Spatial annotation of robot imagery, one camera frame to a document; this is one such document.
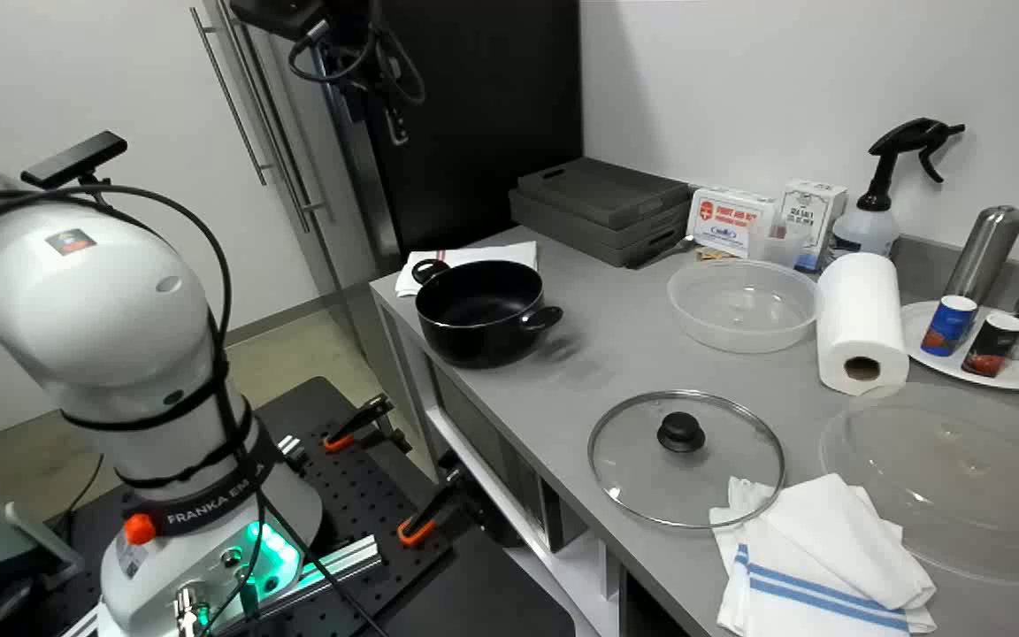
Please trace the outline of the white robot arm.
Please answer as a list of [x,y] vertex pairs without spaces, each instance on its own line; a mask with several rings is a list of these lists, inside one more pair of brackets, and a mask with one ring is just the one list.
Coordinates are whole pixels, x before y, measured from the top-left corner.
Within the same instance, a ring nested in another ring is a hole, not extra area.
[[132,488],[97,557],[132,637],[274,602],[320,529],[320,496],[231,384],[223,313],[160,232],[0,178],[0,345]]

